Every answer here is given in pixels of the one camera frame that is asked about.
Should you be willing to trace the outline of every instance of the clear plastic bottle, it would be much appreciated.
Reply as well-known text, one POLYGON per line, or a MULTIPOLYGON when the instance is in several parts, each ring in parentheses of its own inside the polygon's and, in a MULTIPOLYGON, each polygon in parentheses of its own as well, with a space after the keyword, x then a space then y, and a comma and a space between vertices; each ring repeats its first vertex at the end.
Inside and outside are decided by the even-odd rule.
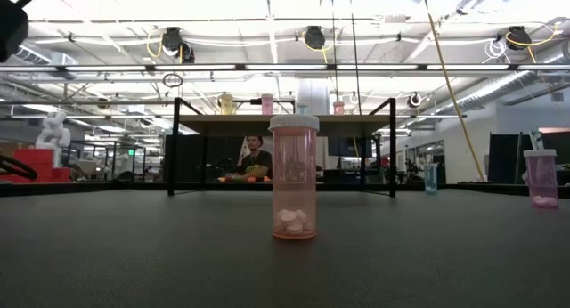
POLYGON ((437 164, 424 165, 424 183, 427 194, 437 194, 437 164))
POLYGON ((527 150, 526 184, 533 207, 558 208, 558 183, 556 180, 556 151, 527 150))
POLYGON ((264 116, 271 116, 273 114, 273 95, 261 95, 261 114, 264 116))
POLYGON ((308 239, 316 235, 316 134, 319 118, 283 115, 271 119, 273 132, 273 236, 308 239))

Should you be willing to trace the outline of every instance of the dark gray table surface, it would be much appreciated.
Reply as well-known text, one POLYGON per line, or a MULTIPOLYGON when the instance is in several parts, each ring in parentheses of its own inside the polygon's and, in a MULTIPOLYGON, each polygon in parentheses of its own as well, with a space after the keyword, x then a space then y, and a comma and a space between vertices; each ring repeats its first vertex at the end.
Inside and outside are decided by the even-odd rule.
POLYGON ((271 236, 271 193, 0 199, 0 307, 568 307, 570 206, 443 190, 318 194, 271 236))

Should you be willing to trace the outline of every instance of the ceiling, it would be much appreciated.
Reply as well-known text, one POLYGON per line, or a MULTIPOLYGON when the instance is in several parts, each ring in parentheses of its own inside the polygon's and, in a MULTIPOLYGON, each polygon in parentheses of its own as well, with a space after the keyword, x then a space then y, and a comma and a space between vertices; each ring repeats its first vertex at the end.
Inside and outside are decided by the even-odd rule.
MULTIPOLYGON (((524 26, 533 41, 539 42, 551 37, 554 23, 559 22, 553 39, 533 48, 540 61, 541 52, 564 40, 570 28, 566 21, 568 0, 428 1, 448 63, 491 64, 503 62, 506 57, 512 62, 527 61, 526 51, 506 50, 500 58, 490 57, 490 43, 498 34, 506 34, 509 26, 524 26)), ((177 63, 164 53, 153 57, 147 49, 150 47, 153 53, 159 50, 159 36, 167 27, 181 28, 183 38, 196 55, 196 63, 323 64, 325 60, 351 63, 356 58, 361 64, 439 62, 436 47, 428 39, 430 25, 423 0, 334 0, 334 11, 332 0, 35 0, 25 10, 30 31, 24 46, 48 58, 53 53, 65 53, 80 65, 177 63), (325 46, 330 48, 324 54, 307 49, 302 42, 307 26, 322 27, 329 42, 325 46), (336 47, 330 46, 334 34, 336 47)), ((7 64, 30 63, 13 58, 7 64)), ((50 81, 49 76, 27 74, 8 77, 53 93, 49 100, 64 99, 62 79, 50 81), (34 82, 34 79, 49 82, 34 82)), ((84 73, 75 81, 65 81, 69 84, 68 92, 77 92, 73 100, 106 97, 112 101, 156 101, 164 99, 169 91, 161 82, 145 80, 140 73, 108 76, 142 78, 133 82, 95 84, 86 82, 89 77, 103 78, 84 73)), ((169 95, 182 95, 204 113, 211 114, 215 113, 213 102, 222 93, 241 99, 274 93, 286 99, 296 95, 302 77, 294 73, 192 72, 185 74, 183 86, 170 90, 169 95)), ((160 78, 157 74, 153 80, 160 78)), ((331 93, 337 93, 345 101, 346 109, 354 113, 358 110, 350 99, 358 90, 357 85, 362 113, 373 110, 389 97, 398 98, 400 111, 407 110, 407 96, 414 92, 433 99, 424 101, 420 109, 432 108, 449 98, 443 76, 395 74, 335 79, 333 72, 329 79, 331 93)), ((452 85, 462 90, 478 80, 477 76, 456 77, 452 85)), ((149 105, 147 110, 172 114, 172 107, 149 105)), ((244 105, 240 113, 259 113, 259 110, 258 106, 244 105)), ((109 113, 95 107, 88 107, 85 112, 109 113)), ((276 107, 275 113, 279 112, 281 108, 276 107)))

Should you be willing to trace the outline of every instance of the ceiling light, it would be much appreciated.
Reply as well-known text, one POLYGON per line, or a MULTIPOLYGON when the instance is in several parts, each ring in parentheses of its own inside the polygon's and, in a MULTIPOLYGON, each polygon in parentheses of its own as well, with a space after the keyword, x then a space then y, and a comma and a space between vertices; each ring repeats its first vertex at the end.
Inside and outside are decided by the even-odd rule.
POLYGON ((518 66, 522 70, 563 70, 570 69, 569 64, 523 64, 518 66))
POLYGON ((172 128, 172 123, 170 123, 170 121, 166 121, 165 119, 162 118, 154 118, 151 121, 155 126, 159 126, 163 129, 171 129, 172 128))
POLYGON ((34 109, 34 110, 38 110, 38 111, 43 111, 43 112, 47 112, 47 113, 61 111, 61 109, 55 108, 54 106, 45 105, 45 104, 24 104, 22 107, 25 107, 28 109, 34 109))
POLYGON ((114 133, 126 132, 125 129, 123 129, 122 127, 118 127, 118 126, 99 126, 99 128, 101 128, 102 130, 114 132, 114 133))
POLYGON ((70 121, 73 122, 74 124, 77 124, 80 126, 92 126, 92 125, 89 125, 88 123, 81 121, 81 120, 71 119, 70 121))
POLYGON ((247 64, 248 70, 325 70, 326 64, 247 64))
POLYGON ((145 61, 152 62, 152 64, 157 64, 157 62, 154 61, 154 60, 153 60, 152 58, 150 58, 150 57, 144 57, 144 58, 142 58, 142 59, 145 60, 145 61))
MULTIPOLYGON (((448 70, 502 70, 508 69, 508 64, 450 64, 445 65, 448 70)), ((442 69, 439 64, 430 64, 427 69, 442 69)))
POLYGON ((95 71, 95 72, 106 72, 106 71, 145 71, 144 66, 72 66, 66 67, 67 71, 95 71))
MULTIPOLYGON (((415 64, 363 64, 358 65, 359 70, 415 70, 418 66, 415 64)), ((337 69, 356 70, 354 64, 338 64, 337 69)))
POLYGON ((154 67, 158 71, 211 71, 211 70, 234 70, 233 64, 193 64, 193 65, 159 65, 154 67))
POLYGON ((111 118, 154 118, 154 115, 132 115, 132 116, 128 116, 128 115, 115 115, 115 116, 110 116, 111 118))
POLYGON ((57 68, 52 66, 27 66, 27 67, 0 67, 0 72, 55 72, 57 68))
POLYGON ((96 118, 106 118, 105 116, 68 116, 71 119, 96 119, 96 118))
POLYGON ((160 143, 159 139, 142 139, 142 140, 148 143, 160 143))

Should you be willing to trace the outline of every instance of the wall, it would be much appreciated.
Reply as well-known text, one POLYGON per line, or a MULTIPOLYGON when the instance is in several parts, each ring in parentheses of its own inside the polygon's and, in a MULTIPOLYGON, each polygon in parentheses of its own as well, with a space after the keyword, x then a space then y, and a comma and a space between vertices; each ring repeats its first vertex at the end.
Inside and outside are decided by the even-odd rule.
MULTIPOLYGON (((485 172, 485 154, 489 151, 490 133, 497 133, 497 116, 494 103, 482 110, 469 111, 465 118, 469 137, 473 143, 479 164, 485 172)), ((447 183, 473 182, 478 180, 478 172, 469 151, 465 135, 458 119, 444 119, 436 124, 435 131, 414 131, 412 137, 398 138, 396 151, 415 148, 424 144, 444 141, 445 176, 447 183)), ((385 142, 381 153, 389 154, 389 142, 385 142)))
POLYGON ((528 134, 539 127, 570 126, 570 91, 564 96, 564 102, 552 102, 544 95, 515 106, 498 106, 497 130, 500 134, 528 134))
MULTIPOLYGON (((86 128, 70 124, 65 127, 71 132, 71 140, 85 139, 86 128)), ((41 131, 41 126, 30 126, 28 120, 1 121, 0 141, 35 143, 41 131)))

